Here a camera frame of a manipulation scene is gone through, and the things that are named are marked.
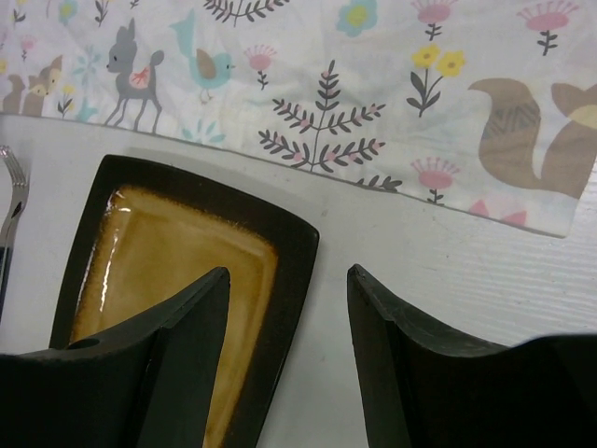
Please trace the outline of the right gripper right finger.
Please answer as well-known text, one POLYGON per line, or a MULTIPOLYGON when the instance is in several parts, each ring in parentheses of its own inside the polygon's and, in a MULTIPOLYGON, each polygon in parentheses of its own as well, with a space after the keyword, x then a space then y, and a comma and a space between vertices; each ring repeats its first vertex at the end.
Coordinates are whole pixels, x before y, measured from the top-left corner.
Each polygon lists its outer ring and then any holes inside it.
POLYGON ((417 423, 407 345, 474 358, 507 348, 456 329, 401 299, 359 264, 347 273, 354 359, 370 447, 414 447, 417 423))

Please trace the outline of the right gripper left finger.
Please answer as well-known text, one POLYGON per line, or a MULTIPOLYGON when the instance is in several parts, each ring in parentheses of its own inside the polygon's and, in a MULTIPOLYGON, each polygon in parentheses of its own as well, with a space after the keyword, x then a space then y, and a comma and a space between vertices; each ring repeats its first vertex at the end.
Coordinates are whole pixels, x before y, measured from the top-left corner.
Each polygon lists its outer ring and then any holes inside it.
POLYGON ((170 299, 70 343, 77 366, 65 446, 200 446, 229 290, 229 271, 214 268, 170 299))

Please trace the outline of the square black yellow plate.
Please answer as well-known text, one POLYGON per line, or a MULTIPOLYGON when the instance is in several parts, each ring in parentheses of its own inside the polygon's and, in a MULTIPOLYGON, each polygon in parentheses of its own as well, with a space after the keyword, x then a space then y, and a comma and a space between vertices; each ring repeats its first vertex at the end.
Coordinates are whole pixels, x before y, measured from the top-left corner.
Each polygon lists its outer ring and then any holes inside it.
POLYGON ((156 161, 107 155, 77 226, 49 344, 63 348, 115 326, 226 268, 228 324, 202 445, 254 447, 319 240, 303 218, 245 191, 156 161))

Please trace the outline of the animal print cloth placemat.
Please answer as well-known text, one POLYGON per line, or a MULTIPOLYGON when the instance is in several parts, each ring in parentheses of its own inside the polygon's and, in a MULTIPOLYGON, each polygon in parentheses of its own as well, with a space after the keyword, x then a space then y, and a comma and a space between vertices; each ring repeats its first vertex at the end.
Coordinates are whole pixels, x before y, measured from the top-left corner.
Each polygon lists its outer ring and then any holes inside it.
POLYGON ((596 5, 5 1, 1 110, 564 236, 596 160, 596 5))

